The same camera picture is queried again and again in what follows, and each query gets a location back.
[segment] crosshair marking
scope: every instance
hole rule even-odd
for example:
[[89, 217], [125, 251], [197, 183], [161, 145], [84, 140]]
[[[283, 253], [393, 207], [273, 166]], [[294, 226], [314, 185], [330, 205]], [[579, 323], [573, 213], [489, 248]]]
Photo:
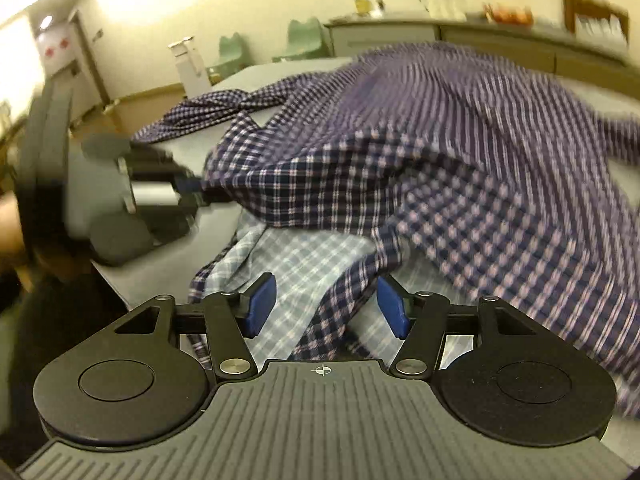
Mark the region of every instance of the crosshair marking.
[[325, 365], [319, 366], [318, 368], [314, 368], [314, 372], [322, 376], [330, 374], [333, 371], [334, 371], [333, 368], [329, 368], [328, 366], [325, 366]]

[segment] blue gripper pad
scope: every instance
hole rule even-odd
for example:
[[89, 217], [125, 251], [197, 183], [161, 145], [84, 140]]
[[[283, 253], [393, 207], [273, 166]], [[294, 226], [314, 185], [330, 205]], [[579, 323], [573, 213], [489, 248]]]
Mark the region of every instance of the blue gripper pad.
[[276, 277], [265, 272], [243, 294], [249, 295], [249, 313], [244, 320], [244, 337], [256, 337], [276, 303]]
[[378, 278], [376, 298], [391, 332], [397, 338], [405, 339], [409, 333], [410, 322], [404, 310], [404, 298], [386, 276]]

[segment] black circular disc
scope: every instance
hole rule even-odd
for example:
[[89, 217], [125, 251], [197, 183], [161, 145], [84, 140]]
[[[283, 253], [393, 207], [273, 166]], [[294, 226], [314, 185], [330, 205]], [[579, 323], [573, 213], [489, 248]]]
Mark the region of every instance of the black circular disc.
[[104, 361], [84, 371], [80, 387], [90, 397], [107, 402], [133, 399], [154, 382], [154, 373], [137, 361]]
[[571, 391], [571, 379], [560, 368], [536, 361], [520, 361], [498, 370], [498, 387], [512, 399], [548, 404]]
[[202, 405], [199, 362], [154, 335], [89, 338], [38, 375], [33, 399], [56, 434], [92, 446], [130, 446], [167, 436]]
[[501, 339], [461, 355], [442, 374], [442, 396], [463, 422], [521, 446], [602, 435], [616, 402], [603, 368], [554, 338]]

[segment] cabinet drawer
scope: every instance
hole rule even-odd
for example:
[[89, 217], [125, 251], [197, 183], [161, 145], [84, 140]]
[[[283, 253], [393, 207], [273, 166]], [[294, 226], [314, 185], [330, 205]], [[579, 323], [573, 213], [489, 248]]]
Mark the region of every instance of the cabinet drawer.
[[354, 56], [370, 48], [393, 43], [436, 40], [433, 25], [403, 25], [402, 23], [334, 27], [331, 35], [336, 56]]
[[447, 27], [441, 28], [441, 34], [444, 41], [472, 46], [486, 54], [503, 56], [525, 68], [553, 73], [556, 66], [554, 50], [539, 41]]
[[640, 100], [638, 70], [578, 52], [556, 54], [556, 74]]

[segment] ribbed gray plate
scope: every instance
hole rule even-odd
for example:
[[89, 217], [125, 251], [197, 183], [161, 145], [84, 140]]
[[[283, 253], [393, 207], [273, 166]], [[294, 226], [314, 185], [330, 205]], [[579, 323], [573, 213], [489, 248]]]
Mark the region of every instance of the ribbed gray plate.
[[188, 429], [145, 449], [53, 443], [25, 479], [618, 480], [630, 470], [596, 438], [536, 449], [491, 440], [456, 421], [428, 384], [377, 362], [273, 362], [222, 386]]

